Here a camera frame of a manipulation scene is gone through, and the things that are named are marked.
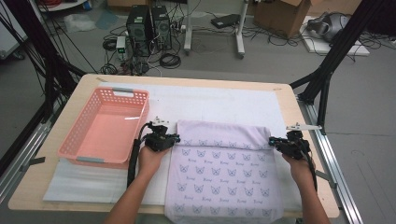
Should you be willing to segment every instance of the computer tower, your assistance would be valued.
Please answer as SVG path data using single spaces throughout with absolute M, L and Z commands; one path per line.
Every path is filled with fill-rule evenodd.
M 154 38 L 157 49 L 171 49 L 170 20 L 165 6 L 151 8 L 152 22 L 154 24 Z
M 149 44 L 153 39 L 149 7 L 146 5 L 132 6 L 126 22 L 126 28 L 131 40 L 133 55 L 149 56 Z

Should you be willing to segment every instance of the basket handle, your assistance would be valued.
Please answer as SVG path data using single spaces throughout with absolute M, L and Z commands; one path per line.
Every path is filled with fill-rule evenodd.
M 104 163 L 105 160 L 102 158 L 95 158 L 95 157 L 77 157 L 76 160 L 78 161 L 90 161 L 90 162 L 97 162 L 97 163 Z
M 124 92 L 124 93 L 134 93 L 134 89 L 127 89 L 127 88 L 120 88 L 120 87 L 113 87 L 112 90 Z

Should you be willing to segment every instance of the aluminum rail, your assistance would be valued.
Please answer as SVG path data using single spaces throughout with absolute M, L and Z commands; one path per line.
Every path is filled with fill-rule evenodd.
M 311 124 L 316 124 L 318 120 L 318 112 L 313 105 L 306 105 L 303 102 L 299 102 L 302 108 L 305 109 L 307 116 L 309 117 L 309 122 Z M 361 214 L 359 213 L 358 207 L 356 206 L 352 195 L 347 186 L 347 182 L 344 179 L 344 175 L 341 171 L 338 161 L 332 151 L 332 146 L 330 145 L 329 138 L 324 135 L 320 130 L 312 131 L 314 136 L 317 138 L 318 146 L 320 148 L 319 152 L 325 160 L 328 175 L 332 179 L 332 182 L 336 184 L 337 196 L 339 197 L 340 203 L 343 206 L 344 212 L 348 223 L 350 224 L 362 224 Z
M 52 114 L 47 122 L 41 122 L 35 127 L 17 156 L 0 177 L 0 204 L 17 184 L 20 176 L 29 168 L 31 159 L 35 157 L 35 154 L 46 140 L 55 120 L 59 116 L 58 112 L 61 110 L 60 103 L 56 102 L 53 107 L 53 111 L 56 111 L 56 113 Z

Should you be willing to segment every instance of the purple cloth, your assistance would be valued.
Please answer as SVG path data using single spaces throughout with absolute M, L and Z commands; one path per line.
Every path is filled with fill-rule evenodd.
M 265 127 L 180 120 L 165 197 L 175 223 L 271 223 L 283 216 Z

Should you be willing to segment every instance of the wooden table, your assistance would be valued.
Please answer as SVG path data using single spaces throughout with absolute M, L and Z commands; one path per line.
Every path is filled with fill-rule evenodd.
M 78 117 L 79 111 L 85 105 L 93 89 L 101 82 L 137 83 L 146 85 L 170 85 L 184 87 L 207 87 L 207 88 L 231 88 L 239 90 L 273 91 L 276 94 L 282 111 L 283 120 L 291 125 L 295 122 L 305 123 L 300 107 L 291 87 L 287 84 L 240 82 L 223 80 L 204 80 L 186 78 L 165 78 L 165 77 L 122 77 L 106 75 L 86 75 L 78 83 L 76 90 L 65 106 L 62 114 L 54 124 L 43 146 L 38 151 L 36 157 L 46 157 L 44 163 L 33 165 L 26 172 L 21 183 L 18 185 L 8 206 L 16 210 L 47 210 L 47 211 L 94 211 L 108 212 L 112 208 L 112 203 L 58 203 L 44 202 L 43 196 L 47 191 L 58 163 L 57 150 L 65 139 L 68 131 L 73 125 L 73 121 Z M 323 172 L 319 162 L 318 153 L 310 138 L 309 132 L 303 132 L 304 139 L 312 146 L 314 160 L 317 169 Z M 328 217 L 338 217 L 339 209 L 335 202 L 332 190 L 327 181 L 318 178 L 318 196 L 324 206 Z M 140 213 L 163 214 L 162 205 L 142 205 Z M 285 217 L 301 217 L 300 211 L 285 211 Z

